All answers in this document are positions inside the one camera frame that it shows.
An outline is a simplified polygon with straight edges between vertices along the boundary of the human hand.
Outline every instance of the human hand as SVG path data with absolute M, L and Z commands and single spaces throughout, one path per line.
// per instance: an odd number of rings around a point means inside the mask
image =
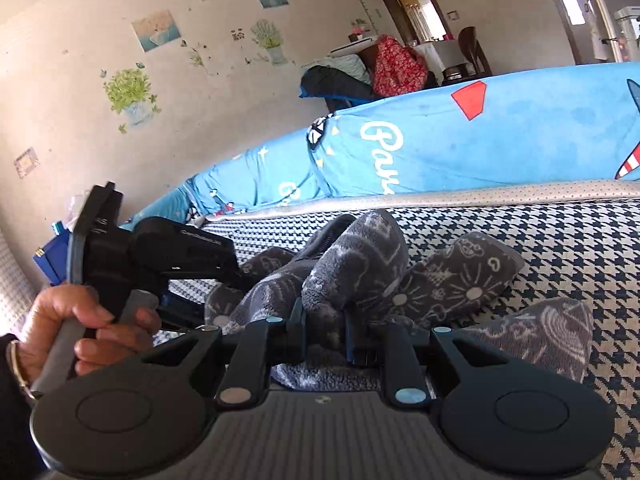
M 76 342 L 78 375 L 148 350 L 153 346 L 152 335 L 161 325 L 158 314 L 146 308 L 137 310 L 135 326 L 111 324 L 113 315 L 82 285 L 43 290 L 33 302 L 17 351 L 20 370 L 29 384 L 40 376 L 62 322 L 70 317 L 77 317 L 85 327 L 98 329 L 96 339 Z

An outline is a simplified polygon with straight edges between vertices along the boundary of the wooden chair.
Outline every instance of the wooden chair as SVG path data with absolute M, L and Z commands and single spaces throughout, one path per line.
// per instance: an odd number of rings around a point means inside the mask
M 486 60 L 486 56 L 482 51 L 478 38 L 476 37 L 475 27 L 465 27 L 458 34 L 458 44 L 462 54 L 469 60 L 476 69 L 476 75 L 480 77 L 492 76 L 491 67 Z

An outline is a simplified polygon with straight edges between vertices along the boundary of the clothing sleeve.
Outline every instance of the clothing sleeve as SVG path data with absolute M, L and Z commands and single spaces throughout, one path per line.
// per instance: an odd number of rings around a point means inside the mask
M 0 476 L 31 480 L 45 465 L 31 439 L 31 408 L 15 381 L 7 362 L 6 347 L 15 339 L 0 337 Z

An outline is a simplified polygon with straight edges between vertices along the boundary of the beige wall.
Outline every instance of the beige wall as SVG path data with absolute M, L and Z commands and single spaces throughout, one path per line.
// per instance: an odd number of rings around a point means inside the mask
M 382 1 L 366 2 L 381 32 L 393 32 L 375 11 Z M 289 3 L 0 0 L 14 10 L 0 20 L 0 228 L 32 280 L 39 273 L 31 255 L 52 237 L 50 224 L 71 196 L 113 180 L 126 217 L 211 164 L 326 113 L 322 100 L 298 98 L 300 66 L 348 43 L 351 21 L 366 16 L 358 0 Z M 164 9 L 200 45 L 208 75 L 180 40 L 142 51 L 131 22 Z M 258 54 L 250 28 L 260 18 L 280 28 L 288 64 L 244 62 Z M 239 27 L 246 39 L 234 42 L 230 31 Z M 102 84 L 137 62 L 162 112 L 123 135 L 124 114 L 110 110 Z M 20 180 L 14 160 L 30 147 L 40 166 Z
M 575 64 L 553 0 L 437 0 L 454 35 L 473 25 L 495 74 Z

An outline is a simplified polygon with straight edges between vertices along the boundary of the red and white striped print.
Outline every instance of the red and white striped print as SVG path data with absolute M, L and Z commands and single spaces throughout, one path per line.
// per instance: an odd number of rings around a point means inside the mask
M 625 176 L 638 166 L 640 166 L 640 143 L 634 148 L 625 163 L 620 166 L 620 169 L 616 173 L 616 179 Z

